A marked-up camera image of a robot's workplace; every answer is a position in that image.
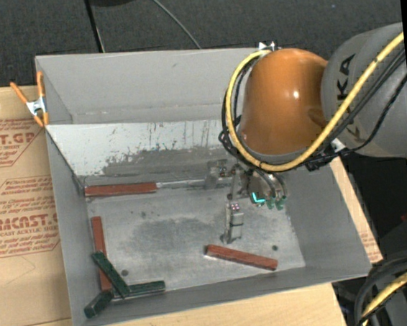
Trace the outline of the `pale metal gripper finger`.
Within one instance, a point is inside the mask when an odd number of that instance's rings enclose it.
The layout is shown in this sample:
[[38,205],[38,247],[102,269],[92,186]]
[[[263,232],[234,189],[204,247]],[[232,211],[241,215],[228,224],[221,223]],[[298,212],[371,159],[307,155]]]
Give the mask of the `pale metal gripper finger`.
[[238,202],[232,202],[230,204],[230,212],[231,212],[231,228],[232,228],[232,239],[240,239],[242,237],[242,228],[244,224],[243,216],[244,213],[242,212],[241,206]]
[[232,242],[232,226],[231,226],[231,218],[232,218],[232,213],[231,213],[231,207],[230,204],[227,203],[225,205],[225,214],[226,214],[226,222],[224,224],[224,232],[221,237],[221,241],[224,242],[225,244],[229,244]]

